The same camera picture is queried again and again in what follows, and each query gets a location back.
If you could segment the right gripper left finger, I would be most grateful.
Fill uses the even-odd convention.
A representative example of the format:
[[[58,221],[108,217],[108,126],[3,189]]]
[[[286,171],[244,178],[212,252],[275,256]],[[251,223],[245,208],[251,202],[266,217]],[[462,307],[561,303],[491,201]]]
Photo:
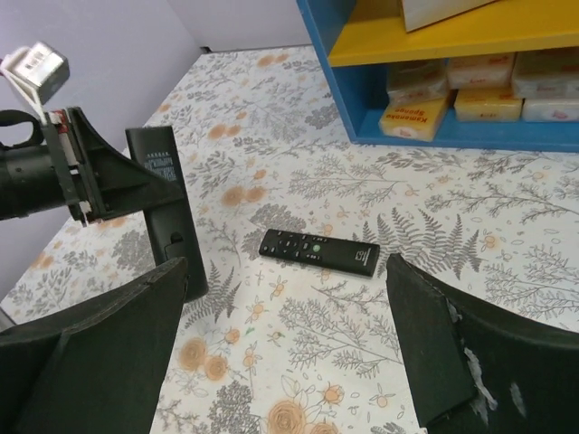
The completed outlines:
[[[185,259],[1,334],[1,431],[148,433],[187,285]]]

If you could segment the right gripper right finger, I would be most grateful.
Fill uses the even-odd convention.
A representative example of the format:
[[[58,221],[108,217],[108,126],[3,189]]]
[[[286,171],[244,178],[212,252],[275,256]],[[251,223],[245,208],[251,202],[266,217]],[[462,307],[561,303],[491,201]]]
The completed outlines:
[[[453,288],[393,254],[387,293],[430,433],[575,433],[578,335]]]

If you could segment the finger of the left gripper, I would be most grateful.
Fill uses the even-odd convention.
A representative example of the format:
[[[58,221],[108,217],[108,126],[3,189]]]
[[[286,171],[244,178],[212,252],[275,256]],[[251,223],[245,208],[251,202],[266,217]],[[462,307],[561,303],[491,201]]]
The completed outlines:
[[[175,177],[160,172],[162,161],[179,168],[174,131],[170,126],[128,128],[130,157],[109,145],[80,108],[67,110],[72,148],[78,151],[79,173],[73,177],[80,204],[69,207],[78,222],[113,220],[149,211],[186,197]]]

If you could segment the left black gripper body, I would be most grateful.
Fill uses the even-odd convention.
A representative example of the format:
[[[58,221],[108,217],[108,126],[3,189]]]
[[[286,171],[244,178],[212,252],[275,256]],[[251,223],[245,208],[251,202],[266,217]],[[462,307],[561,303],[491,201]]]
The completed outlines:
[[[64,203],[74,220],[92,224],[98,220],[98,189],[90,152],[98,148],[98,134],[81,108],[43,114],[43,136]]]

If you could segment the large black remote control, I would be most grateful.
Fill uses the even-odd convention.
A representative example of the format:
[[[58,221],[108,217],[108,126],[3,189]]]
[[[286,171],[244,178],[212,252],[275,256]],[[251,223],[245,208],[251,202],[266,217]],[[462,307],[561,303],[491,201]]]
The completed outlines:
[[[147,233],[155,263],[187,259],[188,283],[185,301],[192,302],[208,292],[203,258],[185,188],[185,179],[170,126],[130,128],[126,131],[131,158],[147,170],[177,186],[183,197],[145,211]]]

